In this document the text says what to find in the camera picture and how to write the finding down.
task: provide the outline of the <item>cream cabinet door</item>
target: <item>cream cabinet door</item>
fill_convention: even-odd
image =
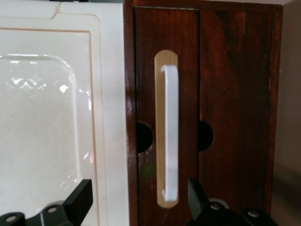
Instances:
[[[92,179],[83,226],[128,225],[122,9],[0,1],[0,215]]]

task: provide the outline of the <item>wooden cabinet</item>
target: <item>wooden cabinet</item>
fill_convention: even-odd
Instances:
[[[185,225],[188,178],[234,211],[269,212],[281,6],[135,0],[125,12],[131,225]],[[156,181],[154,57],[164,49],[179,58],[179,203],[170,209],[158,206]],[[202,152],[200,121],[214,131]],[[145,150],[137,123],[152,134]]]

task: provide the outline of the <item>raised door panel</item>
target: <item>raised door panel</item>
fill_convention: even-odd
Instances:
[[[0,215],[33,217],[92,179],[83,225],[129,225],[123,4],[0,9]]]
[[[152,145],[138,154],[142,226],[185,225],[191,219],[188,178],[197,177],[199,14],[195,10],[137,8],[137,121],[152,132]],[[170,209],[157,204],[154,57],[168,49],[179,63],[179,202]]]
[[[238,212],[270,208],[276,17],[242,10],[200,16],[200,119],[215,138],[200,155],[199,179],[209,197]]]

